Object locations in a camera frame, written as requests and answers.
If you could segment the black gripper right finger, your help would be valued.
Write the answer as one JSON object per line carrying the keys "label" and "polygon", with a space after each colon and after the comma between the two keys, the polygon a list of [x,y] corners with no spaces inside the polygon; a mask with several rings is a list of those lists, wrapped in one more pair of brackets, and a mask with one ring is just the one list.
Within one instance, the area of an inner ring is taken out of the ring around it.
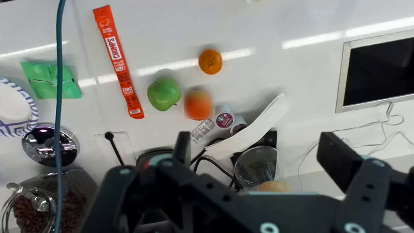
{"label": "black gripper right finger", "polygon": [[380,233],[392,169],[363,159],[332,132],[322,132],[317,161],[345,194],[335,207],[336,233]]}

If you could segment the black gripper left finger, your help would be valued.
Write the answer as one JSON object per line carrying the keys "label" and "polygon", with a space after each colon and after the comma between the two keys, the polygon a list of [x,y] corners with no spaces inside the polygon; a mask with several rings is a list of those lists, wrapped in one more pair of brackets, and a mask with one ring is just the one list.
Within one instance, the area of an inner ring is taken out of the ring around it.
{"label": "black gripper left finger", "polygon": [[108,170],[84,219],[81,233],[130,233],[125,209],[138,179],[133,166]]}

